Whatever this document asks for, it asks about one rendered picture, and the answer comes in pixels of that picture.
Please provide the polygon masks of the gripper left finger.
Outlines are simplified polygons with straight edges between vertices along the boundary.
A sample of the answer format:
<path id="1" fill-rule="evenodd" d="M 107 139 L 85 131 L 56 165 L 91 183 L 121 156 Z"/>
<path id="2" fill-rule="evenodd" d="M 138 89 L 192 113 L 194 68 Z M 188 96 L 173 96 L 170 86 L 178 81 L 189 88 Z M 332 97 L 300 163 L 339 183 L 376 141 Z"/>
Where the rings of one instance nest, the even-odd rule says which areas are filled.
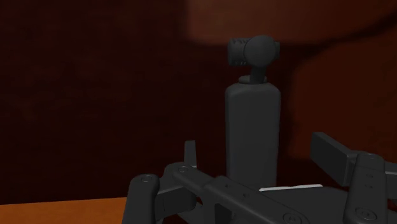
<path id="1" fill-rule="evenodd" d="M 174 214 L 188 224 L 310 224 L 297 210 L 195 165 L 195 142 L 187 141 L 183 162 L 169 164 L 162 177 L 134 177 L 122 224 L 161 224 Z"/>

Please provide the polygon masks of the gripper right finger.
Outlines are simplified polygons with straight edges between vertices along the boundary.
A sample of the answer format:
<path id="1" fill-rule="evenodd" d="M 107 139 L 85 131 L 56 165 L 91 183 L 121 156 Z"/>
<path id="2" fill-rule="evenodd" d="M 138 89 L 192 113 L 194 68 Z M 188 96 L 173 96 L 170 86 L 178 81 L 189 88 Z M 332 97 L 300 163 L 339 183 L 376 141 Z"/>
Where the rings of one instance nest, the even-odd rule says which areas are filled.
<path id="1" fill-rule="evenodd" d="M 351 150 L 324 132 L 314 132 L 310 158 L 340 186 L 347 186 L 343 224 L 397 224 L 397 164 L 365 151 Z"/>

